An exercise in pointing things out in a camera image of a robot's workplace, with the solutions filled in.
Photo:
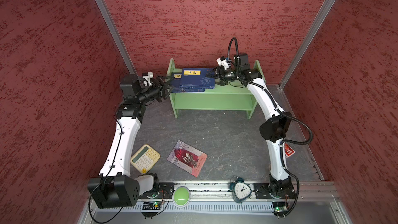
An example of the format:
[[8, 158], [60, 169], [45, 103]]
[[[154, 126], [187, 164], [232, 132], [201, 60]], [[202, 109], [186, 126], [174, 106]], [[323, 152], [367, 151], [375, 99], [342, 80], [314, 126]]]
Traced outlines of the blue book Yijing yellow label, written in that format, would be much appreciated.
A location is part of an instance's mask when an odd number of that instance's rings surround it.
[[209, 72], [211, 72], [211, 68], [184, 68], [180, 86], [183, 88], [213, 89], [215, 80], [206, 76]]

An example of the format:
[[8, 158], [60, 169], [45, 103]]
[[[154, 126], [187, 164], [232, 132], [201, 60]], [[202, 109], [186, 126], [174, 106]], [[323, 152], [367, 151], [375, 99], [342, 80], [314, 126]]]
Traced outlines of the green wooden two-tier shelf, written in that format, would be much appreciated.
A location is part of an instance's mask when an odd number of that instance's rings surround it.
[[170, 102], [175, 117], [181, 110], [244, 111], [250, 119], [258, 102], [246, 88], [215, 85], [204, 92], [171, 93]]

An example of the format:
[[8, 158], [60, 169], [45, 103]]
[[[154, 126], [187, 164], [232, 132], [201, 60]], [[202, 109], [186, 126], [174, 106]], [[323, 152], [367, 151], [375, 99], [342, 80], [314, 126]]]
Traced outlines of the red magazine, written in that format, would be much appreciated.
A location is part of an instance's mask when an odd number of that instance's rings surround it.
[[207, 154], [180, 140], [177, 141], [167, 157], [168, 162], [183, 169], [194, 177], [199, 176], [206, 159]]

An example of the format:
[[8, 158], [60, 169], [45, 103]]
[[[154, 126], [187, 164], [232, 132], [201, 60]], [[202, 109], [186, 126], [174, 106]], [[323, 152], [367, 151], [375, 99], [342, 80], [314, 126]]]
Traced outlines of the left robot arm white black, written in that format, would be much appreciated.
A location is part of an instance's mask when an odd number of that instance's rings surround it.
[[90, 200], [98, 208], [134, 206], [139, 196], [159, 191], [156, 174], [130, 177], [131, 154], [146, 106], [154, 100], [167, 99], [174, 89], [173, 79], [172, 76], [153, 76], [151, 72], [142, 77], [127, 75], [122, 78], [123, 100], [116, 111], [114, 140], [98, 177], [88, 182]]

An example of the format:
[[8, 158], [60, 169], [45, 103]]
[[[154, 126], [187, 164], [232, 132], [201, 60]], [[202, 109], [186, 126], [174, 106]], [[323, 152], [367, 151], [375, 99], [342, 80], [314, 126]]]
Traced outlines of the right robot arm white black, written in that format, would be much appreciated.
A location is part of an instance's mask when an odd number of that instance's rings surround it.
[[217, 59], [217, 64], [207, 77], [216, 80], [216, 84], [225, 86], [228, 82], [239, 81], [255, 97], [265, 117], [265, 123], [259, 127], [261, 136], [266, 140], [271, 170], [269, 192], [275, 199], [284, 197], [293, 189], [291, 176], [286, 169], [284, 138], [291, 122], [289, 112], [284, 112], [269, 92], [261, 72], [250, 68], [247, 54], [241, 54], [231, 61], [229, 58]]

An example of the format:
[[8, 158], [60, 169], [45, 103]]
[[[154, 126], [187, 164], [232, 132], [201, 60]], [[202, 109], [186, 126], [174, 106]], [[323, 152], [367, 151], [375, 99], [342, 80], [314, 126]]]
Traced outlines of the cream yellow calculator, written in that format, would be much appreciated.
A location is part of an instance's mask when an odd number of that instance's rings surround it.
[[148, 173], [161, 158], [151, 146], [143, 145], [130, 159], [130, 164], [141, 174]]

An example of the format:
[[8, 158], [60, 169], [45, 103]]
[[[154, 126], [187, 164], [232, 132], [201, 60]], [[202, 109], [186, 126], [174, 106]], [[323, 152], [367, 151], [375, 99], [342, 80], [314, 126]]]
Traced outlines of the green round push button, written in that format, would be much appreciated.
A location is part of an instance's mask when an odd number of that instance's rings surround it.
[[187, 206], [190, 199], [190, 190], [185, 186], [178, 187], [173, 193], [173, 203], [176, 207], [182, 208]]

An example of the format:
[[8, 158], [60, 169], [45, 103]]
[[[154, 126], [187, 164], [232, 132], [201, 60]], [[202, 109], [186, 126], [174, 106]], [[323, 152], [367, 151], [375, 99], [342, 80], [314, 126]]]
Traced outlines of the teal triangular alarm clock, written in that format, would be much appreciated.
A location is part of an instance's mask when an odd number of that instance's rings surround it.
[[243, 178], [238, 176], [231, 177], [229, 189], [232, 192], [233, 200], [238, 204], [242, 204], [244, 201], [250, 198], [252, 194], [251, 187], [244, 181]]

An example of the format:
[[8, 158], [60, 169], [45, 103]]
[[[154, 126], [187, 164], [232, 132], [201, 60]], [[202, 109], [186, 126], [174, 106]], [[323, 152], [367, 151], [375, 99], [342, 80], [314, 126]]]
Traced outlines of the left small circuit board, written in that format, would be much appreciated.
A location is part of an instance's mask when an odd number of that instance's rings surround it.
[[144, 202], [141, 214], [145, 218], [153, 218], [154, 216], [158, 215], [162, 210], [162, 203], [159, 202]]

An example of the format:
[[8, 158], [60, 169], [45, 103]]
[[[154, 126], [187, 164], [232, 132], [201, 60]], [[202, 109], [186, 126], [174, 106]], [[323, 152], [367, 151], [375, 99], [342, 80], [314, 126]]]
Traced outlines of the small circuit board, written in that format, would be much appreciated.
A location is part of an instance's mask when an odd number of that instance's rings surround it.
[[158, 215], [162, 210], [162, 203], [159, 202], [144, 202], [141, 214], [145, 218], [153, 218], [154, 216]]
[[289, 204], [285, 202], [273, 202], [272, 213], [278, 217], [284, 217], [289, 211]]

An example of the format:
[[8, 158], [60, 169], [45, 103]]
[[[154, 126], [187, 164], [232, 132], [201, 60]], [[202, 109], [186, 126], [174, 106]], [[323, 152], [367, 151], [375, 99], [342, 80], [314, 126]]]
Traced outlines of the right small circuit board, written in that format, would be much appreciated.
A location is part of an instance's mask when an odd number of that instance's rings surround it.
[[289, 204], [285, 202], [273, 202], [272, 213], [278, 217], [284, 217], [289, 211]]

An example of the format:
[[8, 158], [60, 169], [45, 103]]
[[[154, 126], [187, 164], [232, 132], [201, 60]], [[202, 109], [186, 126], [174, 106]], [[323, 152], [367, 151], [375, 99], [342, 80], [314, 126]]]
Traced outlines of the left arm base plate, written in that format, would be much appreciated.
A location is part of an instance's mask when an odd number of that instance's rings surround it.
[[171, 199], [174, 193], [175, 183], [173, 182], [160, 182], [157, 189], [146, 192], [139, 196], [139, 199]]

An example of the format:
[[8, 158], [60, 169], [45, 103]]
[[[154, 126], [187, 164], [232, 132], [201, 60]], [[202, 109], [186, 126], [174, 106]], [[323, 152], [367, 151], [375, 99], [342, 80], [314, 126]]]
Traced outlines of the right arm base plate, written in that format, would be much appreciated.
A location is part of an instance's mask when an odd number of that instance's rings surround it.
[[290, 200], [294, 200], [296, 197], [296, 191], [293, 185], [288, 185], [286, 189], [283, 189], [277, 195], [272, 195], [269, 183], [253, 183], [254, 193], [256, 195], [256, 199], [271, 199], [271, 200], [280, 200], [288, 197]]

